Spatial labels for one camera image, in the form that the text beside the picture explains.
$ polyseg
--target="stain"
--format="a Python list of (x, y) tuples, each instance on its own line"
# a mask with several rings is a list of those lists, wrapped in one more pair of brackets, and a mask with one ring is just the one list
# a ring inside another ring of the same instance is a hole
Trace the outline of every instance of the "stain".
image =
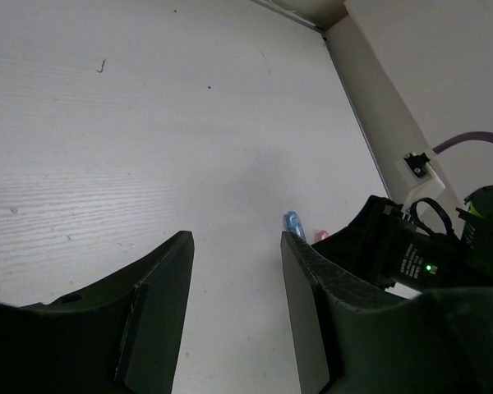
[(269, 76), (272, 75), (272, 70), (270, 70), (270, 63), (269, 63), (269, 60), (266, 58), (265, 54), (263, 53), (263, 51), (260, 51), (261, 53), (261, 56), (265, 59), (265, 62), (266, 62), (266, 65), (267, 67), (269, 68)]
[(100, 70), (96, 70), (99, 74), (104, 71), (104, 64), (106, 64), (106, 59), (102, 61), (102, 66), (100, 66)]

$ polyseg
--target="purple cable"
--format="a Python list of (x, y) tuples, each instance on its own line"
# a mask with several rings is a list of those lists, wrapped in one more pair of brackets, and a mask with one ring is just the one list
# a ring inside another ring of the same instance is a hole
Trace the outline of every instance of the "purple cable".
[(468, 133), (459, 134), (453, 138), (449, 138), (441, 144), (438, 144), (433, 148), (433, 151), (436, 154), (440, 154), (452, 146), (465, 141), (485, 141), (493, 144), (493, 133), (490, 131), (469, 131)]

